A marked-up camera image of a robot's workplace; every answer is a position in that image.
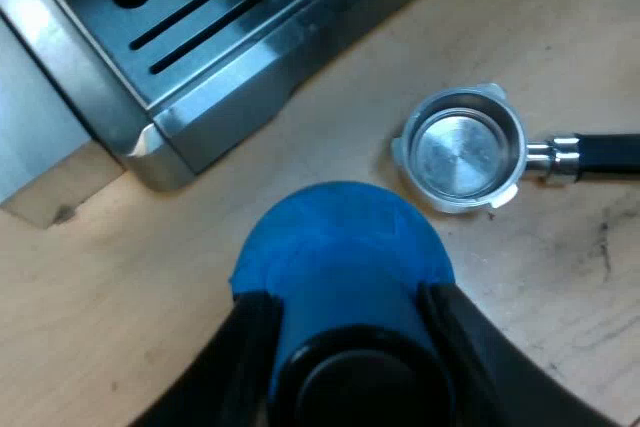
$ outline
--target portafilter handle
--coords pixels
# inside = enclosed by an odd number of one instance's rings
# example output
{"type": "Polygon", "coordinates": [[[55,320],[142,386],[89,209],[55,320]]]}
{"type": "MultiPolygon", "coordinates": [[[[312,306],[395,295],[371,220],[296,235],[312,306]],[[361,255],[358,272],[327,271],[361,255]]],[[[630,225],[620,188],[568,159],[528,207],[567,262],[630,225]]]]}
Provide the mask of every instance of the portafilter handle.
{"type": "Polygon", "coordinates": [[[530,143],[526,176],[555,185],[640,180],[640,134],[567,134],[530,143]]]}

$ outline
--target light wood surface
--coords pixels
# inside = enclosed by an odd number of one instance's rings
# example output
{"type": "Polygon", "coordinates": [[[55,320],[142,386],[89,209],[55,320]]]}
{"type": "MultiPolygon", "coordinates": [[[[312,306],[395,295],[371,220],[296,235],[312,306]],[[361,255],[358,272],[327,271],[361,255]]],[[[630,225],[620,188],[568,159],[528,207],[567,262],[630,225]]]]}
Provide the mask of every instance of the light wood surface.
{"type": "MultiPolygon", "coordinates": [[[[406,195],[390,138],[428,94],[487,80],[531,136],[640,131],[640,3],[415,0],[179,195],[126,174],[47,231],[1,214],[0,425],[125,425],[229,311],[272,204],[335,179],[406,195]]],[[[640,416],[640,187],[523,183],[495,217],[424,212],[513,342],[621,424],[640,416]]]]}

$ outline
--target metal edge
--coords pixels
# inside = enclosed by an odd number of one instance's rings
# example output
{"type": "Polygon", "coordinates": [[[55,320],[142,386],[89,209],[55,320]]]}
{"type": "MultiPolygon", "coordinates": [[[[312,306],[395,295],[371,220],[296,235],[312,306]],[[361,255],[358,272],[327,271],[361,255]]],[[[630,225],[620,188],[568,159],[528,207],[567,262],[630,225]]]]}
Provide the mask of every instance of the metal edge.
{"type": "Polygon", "coordinates": [[[220,71],[209,72],[211,77],[197,87],[152,109],[160,130],[195,172],[270,120],[301,82],[410,0],[356,0],[334,15],[329,26],[314,18],[343,1],[316,0],[220,71]],[[308,34],[304,40],[300,29],[308,34]],[[258,61],[256,52],[261,54],[258,61]],[[227,137],[212,139],[212,129],[227,137]]]}
{"type": "Polygon", "coordinates": [[[0,0],[0,10],[85,127],[147,187],[173,190],[193,181],[160,133],[152,151],[135,150],[154,128],[141,99],[57,0],[0,0]]]}

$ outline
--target scratch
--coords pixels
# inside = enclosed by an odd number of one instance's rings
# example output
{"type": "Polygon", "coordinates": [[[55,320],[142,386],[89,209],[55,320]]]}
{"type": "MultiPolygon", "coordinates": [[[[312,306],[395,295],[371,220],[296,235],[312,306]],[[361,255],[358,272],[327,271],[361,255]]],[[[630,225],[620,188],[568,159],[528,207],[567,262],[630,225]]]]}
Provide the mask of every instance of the scratch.
{"type": "Polygon", "coordinates": [[[604,281],[608,282],[611,279],[611,271],[613,267],[611,266],[611,254],[609,252],[609,223],[607,221],[602,222],[600,224],[600,254],[602,255],[602,259],[604,261],[604,281]]]}
{"type": "Polygon", "coordinates": [[[605,342],[608,342],[610,340],[615,339],[620,334],[622,334],[623,332],[625,332],[625,331],[629,330],[630,328],[634,327],[639,322],[640,322],[640,315],[636,315],[631,320],[629,320],[629,322],[627,322],[626,324],[624,324],[621,327],[617,328],[616,330],[605,334],[602,338],[600,338],[598,340],[595,340],[595,341],[591,342],[590,344],[576,345],[576,348],[578,348],[580,350],[593,350],[594,348],[598,347],[599,345],[602,345],[605,342]]]}

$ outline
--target black object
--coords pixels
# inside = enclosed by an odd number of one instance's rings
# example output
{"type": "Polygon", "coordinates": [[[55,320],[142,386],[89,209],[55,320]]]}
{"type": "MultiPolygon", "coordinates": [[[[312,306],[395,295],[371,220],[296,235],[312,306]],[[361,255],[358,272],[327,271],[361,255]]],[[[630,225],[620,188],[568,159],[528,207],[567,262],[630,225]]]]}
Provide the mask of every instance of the black object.
{"type": "MultiPolygon", "coordinates": [[[[455,284],[422,286],[417,305],[454,379],[460,425],[617,425],[536,367],[455,284]]],[[[237,299],[189,370],[132,427],[255,425],[267,392],[280,315],[279,302],[267,294],[237,299]]],[[[373,333],[354,329],[351,337],[373,333]]],[[[272,427],[451,425],[411,361],[373,345],[318,362],[290,405],[295,419],[282,419],[272,427]]]]}
{"type": "Polygon", "coordinates": [[[438,354],[396,332],[356,326],[321,334],[284,366],[274,426],[449,425],[453,385],[438,354]]]}
{"type": "Polygon", "coordinates": [[[236,304],[134,427],[613,427],[511,345],[455,285],[397,195],[312,186],[258,222],[236,304]]]}
{"type": "Polygon", "coordinates": [[[462,425],[616,425],[533,364],[456,285],[422,286],[418,306],[453,375],[462,425]]]}
{"type": "Polygon", "coordinates": [[[282,306],[245,294],[191,367],[132,427],[235,426],[255,423],[267,391],[282,306]]]}
{"type": "Polygon", "coordinates": [[[640,135],[578,135],[578,180],[640,176],[640,135]]]}

